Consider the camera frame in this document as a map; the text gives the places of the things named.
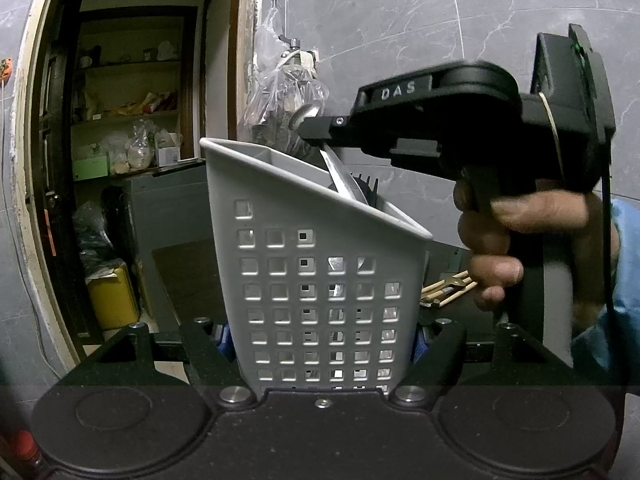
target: blue part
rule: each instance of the blue part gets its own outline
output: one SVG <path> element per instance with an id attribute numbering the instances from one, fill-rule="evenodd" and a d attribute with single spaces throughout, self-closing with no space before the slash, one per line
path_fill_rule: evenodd
<path id="1" fill-rule="evenodd" d="M 620 234 L 620 254 L 616 269 L 613 305 L 620 326 L 630 368 L 630 383 L 640 381 L 640 211 L 623 200 L 612 200 L 612 220 Z M 620 384 L 619 368 L 612 362 L 607 341 L 607 311 L 603 308 L 595 325 L 572 342 L 576 371 L 589 377 L 604 374 L 612 384 Z"/>
<path id="2" fill-rule="evenodd" d="M 236 358 L 236 349 L 231 339 L 231 329 L 228 324 L 222 327 L 222 337 L 218 343 L 218 350 L 220 350 L 220 353 L 226 357 L 229 362 L 232 362 Z"/>
<path id="3" fill-rule="evenodd" d="M 420 358 L 428 352 L 428 350 L 429 345 L 424 338 L 422 327 L 419 326 L 418 330 L 415 331 L 414 354 L 411 358 L 411 362 L 414 364 L 417 363 Z"/>

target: black robotic base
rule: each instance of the black robotic base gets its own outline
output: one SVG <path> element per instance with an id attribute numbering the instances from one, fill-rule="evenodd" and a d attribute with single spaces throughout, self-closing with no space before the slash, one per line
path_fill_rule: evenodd
<path id="1" fill-rule="evenodd" d="M 260 401 L 207 323 L 123 329 L 38 402 L 45 478 L 602 479 L 612 405 L 519 327 L 467 347 L 455 322 L 386 399 L 375 390 L 271 390 Z M 187 385 L 155 360 L 181 361 Z M 460 371 L 486 371 L 460 381 Z"/>

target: finger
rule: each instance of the finger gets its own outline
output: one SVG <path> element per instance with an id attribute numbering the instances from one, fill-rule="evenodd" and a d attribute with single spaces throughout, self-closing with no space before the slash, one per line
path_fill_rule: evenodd
<path id="1" fill-rule="evenodd" d="M 511 256 L 487 256 L 480 254 L 471 258 L 469 275 L 485 287 L 511 286 L 524 275 L 524 267 Z"/>
<path id="2" fill-rule="evenodd" d="M 475 294 L 476 305 L 480 310 L 488 312 L 504 300 L 504 289 L 501 286 L 489 286 L 478 290 Z"/>
<path id="3" fill-rule="evenodd" d="M 469 211 L 474 208 L 474 193 L 466 180 L 459 180 L 453 188 L 453 203 L 458 211 Z"/>
<path id="4" fill-rule="evenodd" d="M 476 211 L 462 213 L 458 221 L 460 240 L 477 254 L 506 254 L 509 232 L 495 219 Z"/>
<path id="5" fill-rule="evenodd" d="M 493 200 L 491 206 L 498 222 L 521 233 L 577 230 L 589 221 L 585 196 L 564 190 L 502 197 Z"/>

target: cardboard box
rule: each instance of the cardboard box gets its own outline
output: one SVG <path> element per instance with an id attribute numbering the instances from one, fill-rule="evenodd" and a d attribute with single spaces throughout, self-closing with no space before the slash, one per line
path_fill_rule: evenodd
<path id="1" fill-rule="evenodd" d="M 109 161 L 105 156 L 74 160 L 71 167 L 74 172 L 74 180 L 88 180 L 109 174 Z"/>
<path id="2" fill-rule="evenodd" d="M 156 163 L 158 168 L 173 166 L 180 162 L 180 148 L 156 148 Z"/>

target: screw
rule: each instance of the screw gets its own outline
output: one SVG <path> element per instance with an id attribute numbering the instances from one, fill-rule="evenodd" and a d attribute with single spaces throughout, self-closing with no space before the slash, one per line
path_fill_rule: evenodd
<path id="1" fill-rule="evenodd" d="M 316 405 L 316 408 L 324 410 L 325 408 L 331 406 L 333 403 L 331 402 L 331 399 L 318 399 L 316 400 L 316 402 L 314 402 L 314 404 Z"/>
<path id="2" fill-rule="evenodd" d="M 394 391 L 395 398 L 401 402 L 421 402 L 427 393 L 420 386 L 398 386 Z"/>
<path id="3" fill-rule="evenodd" d="M 220 390 L 220 399 L 229 404 L 242 404 L 251 399 L 251 390 L 244 386 L 227 386 Z"/>

